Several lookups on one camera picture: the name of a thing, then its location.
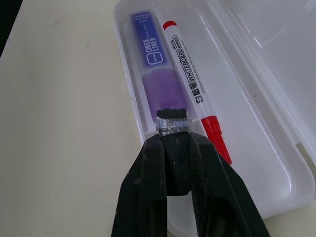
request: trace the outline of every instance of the dark background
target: dark background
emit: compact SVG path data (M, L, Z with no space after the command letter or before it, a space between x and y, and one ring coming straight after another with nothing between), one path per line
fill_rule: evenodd
M0 0L0 57L23 0Z

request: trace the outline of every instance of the silver tape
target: silver tape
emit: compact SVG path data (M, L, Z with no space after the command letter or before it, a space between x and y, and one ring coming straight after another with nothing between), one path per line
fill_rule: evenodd
M189 124L187 118L164 119L157 117L157 129L161 137L179 132L189 132Z

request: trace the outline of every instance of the highlighter label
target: highlighter label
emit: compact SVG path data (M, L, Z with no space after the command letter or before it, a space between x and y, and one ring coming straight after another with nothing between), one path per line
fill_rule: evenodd
M134 14L131 18L144 65L152 67L167 63L152 14L146 11Z

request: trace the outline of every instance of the white table surface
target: white table surface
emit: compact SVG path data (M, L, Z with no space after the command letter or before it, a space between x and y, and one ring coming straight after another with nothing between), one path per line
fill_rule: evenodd
M22 4L0 59L2 237L111 235L120 184L141 148L117 1ZM313 237L316 202L265 223L273 237Z

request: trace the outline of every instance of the purple highlighter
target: purple highlighter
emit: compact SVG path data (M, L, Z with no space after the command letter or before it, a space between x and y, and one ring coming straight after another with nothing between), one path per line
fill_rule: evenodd
M161 109L187 109L181 84L172 67L155 20L149 11L131 16L140 54L140 70L153 121Z

